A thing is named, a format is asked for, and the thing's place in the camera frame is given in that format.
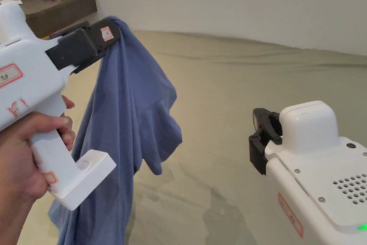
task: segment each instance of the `gray bedsheet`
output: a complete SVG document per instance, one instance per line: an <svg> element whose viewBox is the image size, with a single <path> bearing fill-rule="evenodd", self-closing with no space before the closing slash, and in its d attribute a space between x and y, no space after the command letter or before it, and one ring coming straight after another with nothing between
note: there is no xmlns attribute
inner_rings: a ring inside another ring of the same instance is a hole
<svg viewBox="0 0 367 245"><path fill-rule="evenodd" d="M339 133L367 145L367 57L302 50L239 39L137 32L177 89L172 115L183 144L155 177L143 166L135 176L128 245L287 245L266 208L264 178L248 157L252 110L280 112L322 100ZM73 76L65 94L76 129L97 66ZM37 203L19 244L54 244L47 220L51 199Z"/></svg>

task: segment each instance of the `blue t-shirt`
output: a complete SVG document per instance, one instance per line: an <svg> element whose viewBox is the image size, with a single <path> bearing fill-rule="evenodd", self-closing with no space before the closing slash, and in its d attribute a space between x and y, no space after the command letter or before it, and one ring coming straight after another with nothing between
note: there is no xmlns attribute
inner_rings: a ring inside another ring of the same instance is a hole
<svg viewBox="0 0 367 245"><path fill-rule="evenodd" d="M48 214L59 229L59 245L125 244L134 173L144 159L154 174L161 174L161 162L182 142L170 116L174 87L128 26L111 19L121 29L121 40L101 63L73 157L100 150L117 167L75 211L52 203Z"/></svg>

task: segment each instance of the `paper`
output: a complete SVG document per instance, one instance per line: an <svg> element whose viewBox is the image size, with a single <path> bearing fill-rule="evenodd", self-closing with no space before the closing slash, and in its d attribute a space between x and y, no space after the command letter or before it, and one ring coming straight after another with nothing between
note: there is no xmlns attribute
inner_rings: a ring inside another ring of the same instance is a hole
<svg viewBox="0 0 367 245"><path fill-rule="evenodd" d="M9 2L15 2L16 4L22 4L23 2L21 0L0 0L0 4L9 3Z"/></svg>

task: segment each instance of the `gripper handle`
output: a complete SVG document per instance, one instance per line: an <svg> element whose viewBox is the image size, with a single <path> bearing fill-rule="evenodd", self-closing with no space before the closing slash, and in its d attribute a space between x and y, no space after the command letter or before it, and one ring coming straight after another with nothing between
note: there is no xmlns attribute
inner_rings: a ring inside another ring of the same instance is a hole
<svg viewBox="0 0 367 245"><path fill-rule="evenodd" d="M63 98L58 94L36 111L60 116L65 109ZM49 192L71 211L116 167L108 153L97 150L89 150L75 163L57 131L36 134L30 141L35 163L50 185Z"/></svg>
<svg viewBox="0 0 367 245"><path fill-rule="evenodd" d="M50 185L50 191L60 193L79 175L73 157L57 131L36 134L30 141L35 163Z"/></svg>

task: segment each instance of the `finger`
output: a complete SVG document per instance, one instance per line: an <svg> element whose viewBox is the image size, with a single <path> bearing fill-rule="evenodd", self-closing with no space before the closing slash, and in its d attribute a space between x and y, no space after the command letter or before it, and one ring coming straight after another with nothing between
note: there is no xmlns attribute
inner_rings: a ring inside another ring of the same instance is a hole
<svg viewBox="0 0 367 245"><path fill-rule="evenodd" d="M71 143L69 145L66 146L67 150L68 151L72 151L73 150L73 147L74 147L74 143Z"/></svg>
<svg viewBox="0 0 367 245"><path fill-rule="evenodd" d="M17 121L16 133L21 139L29 139L37 133L49 133L65 126L68 118L51 117L38 112L33 112Z"/></svg>
<svg viewBox="0 0 367 245"><path fill-rule="evenodd" d="M74 143L75 142L75 138L76 138L75 132L71 131L70 132L70 136L71 136L71 139L73 140L73 143Z"/></svg>
<svg viewBox="0 0 367 245"><path fill-rule="evenodd" d="M75 103L72 102L70 99L68 99L67 97L65 97L64 95L62 95L62 98L66 104L66 109L71 109L73 107L75 107Z"/></svg>
<svg viewBox="0 0 367 245"><path fill-rule="evenodd" d="M62 141L64 142L64 144L66 146L69 145L69 144L74 143L75 137L76 137L76 135L75 135L75 132L73 132L73 131L70 131L66 134L61 135Z"/></svg>
<svg viewBox="0 0 367 245"><path fill-rule="evenodd" d="M59 131L60 134L68 133L73 128L73 120L72 120L72 118L70 118L68 116L65 116L65 118L67 118L69 120L69 122L65 126L60 127L58 129L58 131Z"/></svg>
<svg viewBox="0 0 367 245"><path fill-rule="evenodd" d="M71 135L69 133L63 134L61 136L62 141L64 142L64 144L67 146L71 143L73 143L73 138L71 137Z"/></svg>

